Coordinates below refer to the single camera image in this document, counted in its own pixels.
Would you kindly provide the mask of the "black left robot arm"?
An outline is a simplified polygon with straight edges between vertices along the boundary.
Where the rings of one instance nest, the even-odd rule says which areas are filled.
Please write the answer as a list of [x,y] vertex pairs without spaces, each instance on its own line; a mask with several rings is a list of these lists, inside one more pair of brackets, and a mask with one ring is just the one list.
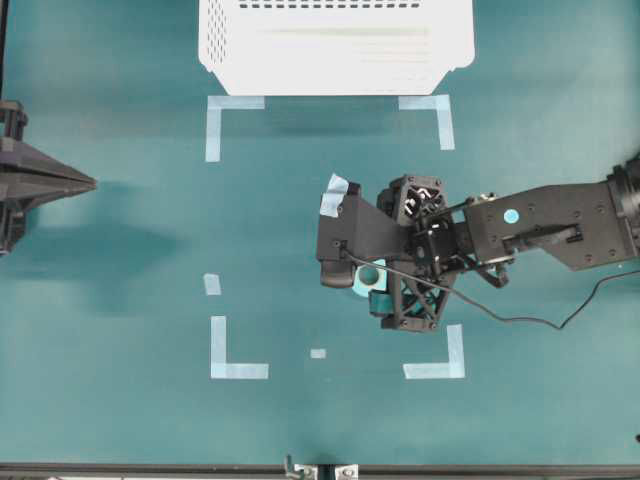
[[435,329],[458,276],[474,272],[502,288],[507,266],[524,251],[540,249],[573,271],[639,255],[637,158],[600,182],[486,194],[453,206],[440,185],[398,179],[378,206],[408,230],[403,254],[386,261],[385,286],[368,295],[384,329]]

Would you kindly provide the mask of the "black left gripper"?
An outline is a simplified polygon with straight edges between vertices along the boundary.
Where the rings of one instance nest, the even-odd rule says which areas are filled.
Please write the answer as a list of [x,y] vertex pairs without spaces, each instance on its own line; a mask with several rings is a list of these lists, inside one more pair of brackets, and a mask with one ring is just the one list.
[[382,317],[384,329],[432,331],[464,267],[441,180],[404,175],[380,192],[376,206],[407,229],[408,239],[404,253],[386,262],[386,292],[368,293],[369,313]]

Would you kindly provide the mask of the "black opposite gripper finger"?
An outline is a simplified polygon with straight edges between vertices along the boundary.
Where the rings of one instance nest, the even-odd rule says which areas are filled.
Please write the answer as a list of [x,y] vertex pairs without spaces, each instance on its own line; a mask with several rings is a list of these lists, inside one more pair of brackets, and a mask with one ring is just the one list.
[[1,140],[1,202],[31,210],[95,190],[95,179],[21,141]]

